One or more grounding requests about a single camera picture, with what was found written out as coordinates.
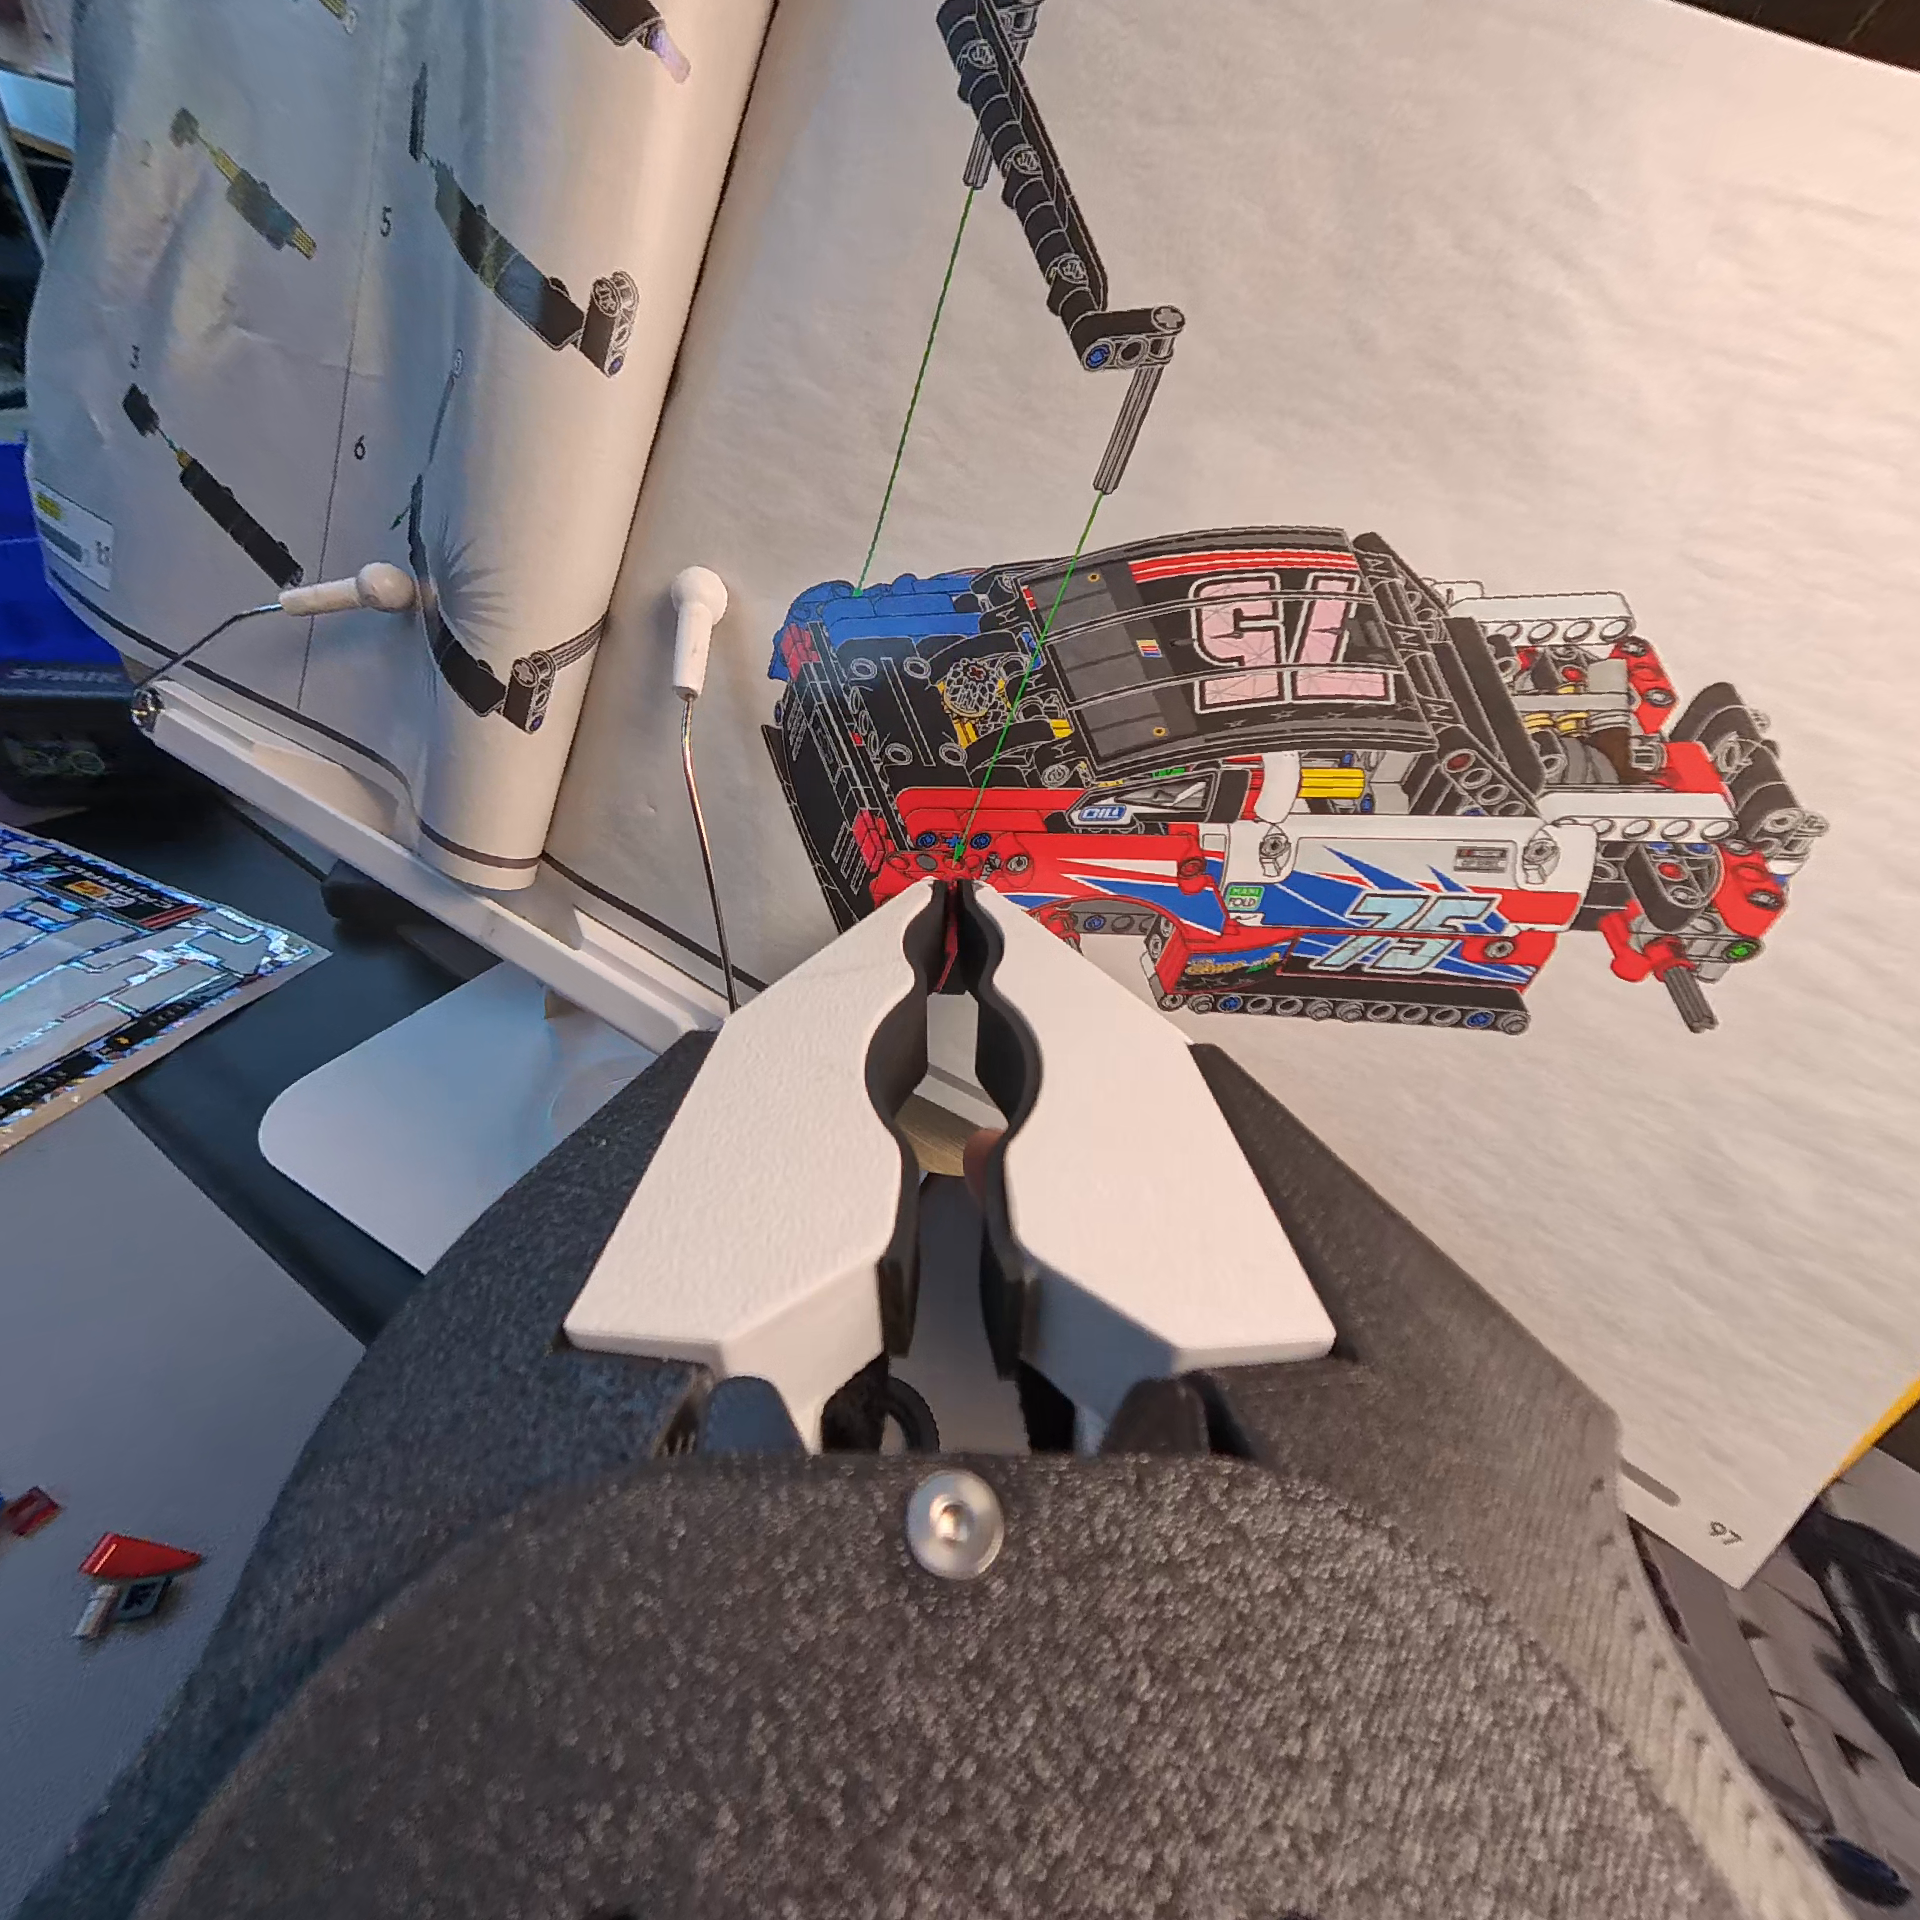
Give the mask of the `dark printed box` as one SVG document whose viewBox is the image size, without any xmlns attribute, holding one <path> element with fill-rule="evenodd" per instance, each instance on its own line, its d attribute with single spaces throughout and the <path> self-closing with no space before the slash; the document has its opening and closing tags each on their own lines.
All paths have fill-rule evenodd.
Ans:
<svg viewBox="0 0 1920 1920">
<path fill-rule="evenodd" d="M 1864 1447 L 1750 1568 L 1716 1584 L 1635 1528 L 1729 1736 L 1849 1913 L 1920 1913 L 1920 1480 Z"/>
</svg>

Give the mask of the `black lego box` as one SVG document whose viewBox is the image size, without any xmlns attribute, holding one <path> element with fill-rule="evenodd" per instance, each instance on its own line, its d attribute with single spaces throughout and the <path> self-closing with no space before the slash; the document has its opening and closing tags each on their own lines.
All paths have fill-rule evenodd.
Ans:
<svg viewBox="0 0 1920 1920">
<path fill-rule="evenodd" d="M 167 788 L 172 758 L 134 722 L 134 682 L 95 658 L 0 666 L 0 791 L 14 804 L 103 804 Z"/>
</svg>

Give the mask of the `white book stand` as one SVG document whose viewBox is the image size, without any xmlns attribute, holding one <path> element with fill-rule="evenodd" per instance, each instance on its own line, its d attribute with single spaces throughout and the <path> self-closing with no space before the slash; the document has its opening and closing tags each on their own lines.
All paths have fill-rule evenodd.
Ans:
<svg viewBox="0 0 1920 1920">
<path fill-rule="evenodd" d="M 492 948 L 492 976 L 300 1076 L 264 1152 L 427 1266 L 523 1171 L 726 998 L 566 892 L 468 892 L 387 840 L 394 804 L 200 690 L 164 682 L 158 742 Z"/>
</svg>

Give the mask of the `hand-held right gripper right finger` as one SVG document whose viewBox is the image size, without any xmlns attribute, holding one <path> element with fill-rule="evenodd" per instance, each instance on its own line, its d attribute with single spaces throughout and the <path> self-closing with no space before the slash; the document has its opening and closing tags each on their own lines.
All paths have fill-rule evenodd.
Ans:
<svg viewBox="0 0 1920 1920">
<path fill-rule="evenodd" d="M 1334 1320 L 1195 1048 L 986 885 L 958 885 L 958 976 L 1006 1115 L 980 1316 L 1033 1447 L 1095 1447 L 1158 1377 L 1329 1353 Z"/>
</svg>

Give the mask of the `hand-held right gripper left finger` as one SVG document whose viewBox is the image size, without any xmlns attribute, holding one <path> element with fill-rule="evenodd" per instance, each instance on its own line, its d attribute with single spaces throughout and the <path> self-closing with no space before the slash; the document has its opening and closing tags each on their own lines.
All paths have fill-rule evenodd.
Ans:
<svg viewBox="0 0 1920 1920">
<path fill-rule="evenodd" d="M 575 1349 L 765 1377 L 817 1447 L 866 1362 L 921 1312 L 921 1160 L 894 1115 L 927 1076 L 948 885 L 921 880 L 736 1010 L 694 1076 L 585 1298 Z"/>
</svg>

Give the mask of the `shiny sticker sheet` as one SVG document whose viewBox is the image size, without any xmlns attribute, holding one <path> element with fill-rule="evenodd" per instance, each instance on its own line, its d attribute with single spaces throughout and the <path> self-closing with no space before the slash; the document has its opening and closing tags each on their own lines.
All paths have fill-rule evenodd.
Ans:
<svg viewBox="0 0 1920 1920">
<path fill-rule="evenodd" d="M 290 924 L 0 824 L 0 1147 L 315 958 Z"/>
</svg>

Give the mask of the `open lego instruction booklet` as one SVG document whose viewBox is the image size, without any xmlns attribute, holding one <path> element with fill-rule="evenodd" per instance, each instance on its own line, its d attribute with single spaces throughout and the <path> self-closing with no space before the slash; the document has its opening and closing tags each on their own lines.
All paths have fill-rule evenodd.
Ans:
<svg viewBox="0 0 1920 1920">
<path fill-rule="evenodd" d="M 1477 1266 L 1623 1420 L 1623 1511 L 1750 1578 L 1916 1392 L 1916 73 L 1692 5 L 1044 5 L 1023 81 L 1101 306 L 1185 325 L 1123 491 L 942 5 L 74 5 L 26 325 L 69 614 L 164 722 L 427 909 L 716 983 L 669 578 L 730 614 L 699 788 L 730 968 L 836 942 L 765 658 L 811 586 L 1329 525 L 1486 615 L 1635 615 L 1745 824 L 1543 775 L 1696 900 L 1684 1031 L 1595 924 L 1532 1024 L 1185 1019 Z"/>
</svg>

